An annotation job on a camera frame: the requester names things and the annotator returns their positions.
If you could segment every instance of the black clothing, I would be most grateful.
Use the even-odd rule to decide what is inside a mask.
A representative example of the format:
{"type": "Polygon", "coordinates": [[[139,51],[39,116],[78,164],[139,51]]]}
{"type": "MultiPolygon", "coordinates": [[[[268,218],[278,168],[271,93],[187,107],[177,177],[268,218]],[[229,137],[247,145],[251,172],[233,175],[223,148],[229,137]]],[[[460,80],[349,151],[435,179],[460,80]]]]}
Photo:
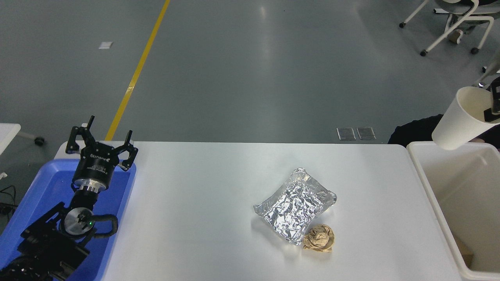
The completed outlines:
{"type": "MultiPolygon", "coordinates": [[[[493,2],[496,2],[497,0],[479,0],[479,6],[483,5],[488,5],[493,2]]],[[[471,0],[460,0],[460,3],[465,4],[465,5],[471,5],[472,1],[471,0]]]]}
{"type": "MultiPolygon", "coordinates": [[[[406,147],[411,142],[432,141],[433,131],[442,117],[443,115],[439,114],[397,126],[387,143],[406,147]]],[[[494,126],[479,135],[478,138],[500,149],[500,126],[494,126]]]]}

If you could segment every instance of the aluminum foil package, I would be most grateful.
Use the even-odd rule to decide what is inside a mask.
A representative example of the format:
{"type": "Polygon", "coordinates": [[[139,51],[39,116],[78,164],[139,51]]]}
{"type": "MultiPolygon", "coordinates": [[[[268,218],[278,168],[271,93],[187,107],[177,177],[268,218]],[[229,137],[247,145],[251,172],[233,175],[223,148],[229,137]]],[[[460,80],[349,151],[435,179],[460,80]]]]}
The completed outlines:
{"type": "Polygon", "coordinates": [[[288,242],[300,245],[304,234],[317,216],[337,201],[337,195],[324,188],[304,168],[297,168],[255,213],[288,242]]]}

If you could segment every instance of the chair leg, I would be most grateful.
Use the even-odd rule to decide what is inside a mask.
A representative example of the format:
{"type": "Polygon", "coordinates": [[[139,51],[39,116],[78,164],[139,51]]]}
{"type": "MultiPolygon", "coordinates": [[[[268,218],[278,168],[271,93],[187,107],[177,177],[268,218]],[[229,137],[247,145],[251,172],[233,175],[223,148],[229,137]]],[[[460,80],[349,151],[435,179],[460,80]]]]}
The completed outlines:
{"type": "Polygon", "coordinates": [[[434,49],[434,47],[436,47],[441,41],[443,41],[443,39],[445,39],[450,33],[452,33],[452,31],[454,31],[457,27],[459,27],[459,25],[463,23],[468,16],[474,13],[474,11],[479,6],[479,2],[478,0],[473,0],[472,2],[474,2],[474,6],[472,7],[472,9],[470,9],[468,13],[466,13],[461,19],[459,19],[454,25],[452,25],[445,33],[439,36],[439,38],[436,41],[434,41],[434,43],[432,43],[429,47],[420,52],[421,56],[425,56],[428,52],[434,49]]]}
{"type": "Polygon", "coordinates": [[[486,37],[488,37],[488,34],[490,34],[490,31],[492,30],[493,22],[495,21],[495,19],[492,16],[475,16],[474,19],[480,21],[488,21],[488,27],[486,27],[486,31],[484,32],[484,35],[479,42],[479,46],[477,46],[477,48],[480,50],[486,41],[486,37]]]}
{"type": "Polygon", "coordinates": [[[411,13],[411,15],[409,15],[409,17],[408,17],[408,18],[406,18],[403,22],[401,22],[401,23],[399,24],[399,27],[400,27],[400,28],[404,28],[404,27],[405,27],[405,25],[406,25],[406,24],[407,24],[407,23],[408,23],[408,22],[409,22],[409,21],[410,21],[410,20],[411,20],[411,19],[412,19],[412,18],[413,18],[413,17],[414,17],[417,13],[418,13],[418,12],[420,12],[420,10],[422,10],[422,8],[423,8],[423,7],[424,7],[427,3],[429,3],[429,0],[424,0],[424,1],[422,2],[422,4],[420,4],[420,6],[418,6],[418,8],[416,8],[416,10],[414,10],[414,11],[411,13]]]}
{"type": "Polygon", "coordinates": [[[453,14],[448,14],[448,19],[446,20],[446,25],[444,26],[444,32],[447,32],[450,29],[450,22],[452,21],[453,14]]]}
{"type": "Polygon", "coordinates": [[[26,132],[23,132],[23,131],[17,132],[16,136],[32,140],[32,141],[34,141],[35,145],[37,145],[39,147],[43,146],[44,143],[45,143],[45,139],[43,137],[36,136],[34,134],[29,134],[29,133],[26,133],[26,132]]]}

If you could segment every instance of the gray floor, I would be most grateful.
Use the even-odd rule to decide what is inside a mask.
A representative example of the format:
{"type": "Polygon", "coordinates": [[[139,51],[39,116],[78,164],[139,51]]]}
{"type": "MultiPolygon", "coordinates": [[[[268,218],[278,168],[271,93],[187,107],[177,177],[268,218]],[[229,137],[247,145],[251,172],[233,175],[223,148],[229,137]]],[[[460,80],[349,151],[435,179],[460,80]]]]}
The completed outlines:
{"type": "MultiPolygon", "coordinates": [[[[104,139],[163,3],[0,0],[0,122],[47,141],[0,156],[16,203],[72,126],[95,115],[104,139]]],[[[477,55],[483,27],[420,57],[446,16],[429,5],[400,29],[419,3],[171,0],[114,139],[342,143],[337,127],[373,127],[377,140],[345,143],[386,143],[443,113],[500,41],[497,24],[477,55]]]]}

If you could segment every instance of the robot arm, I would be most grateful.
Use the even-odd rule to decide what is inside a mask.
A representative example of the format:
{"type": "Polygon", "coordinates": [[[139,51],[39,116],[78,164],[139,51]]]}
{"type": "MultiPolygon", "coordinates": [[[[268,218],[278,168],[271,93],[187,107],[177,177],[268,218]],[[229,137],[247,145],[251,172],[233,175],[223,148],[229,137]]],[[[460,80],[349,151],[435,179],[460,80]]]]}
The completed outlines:
{"type": "Polygon", "coordinates": [[[65,281],[90,252],[85,245],[92,238],[107,238],[118,230],[118,219],[113,214],[93,213],[99,193],[109,188],[116,166],[127,171],[134,162],[138,149],[131,143],[129,131],[125,143],[119,147],[98,142],[90,132],[94,116],[86,126],[74,126],[66,146],[66,153],[80,153],[71,187],[74,195],[69,207],[60,202],[42,215],[22,233],[24,240],[17,250],[21,253],[8,266],[0,270],[0,281],[65,281]],[[76,137],[81,136],[85,147],[81,149],[76,137]],[[118,155],[127,151],[128,159],[118,155]],[[95,222],[110,221],[109,232],[97,233],[95,222]]]}

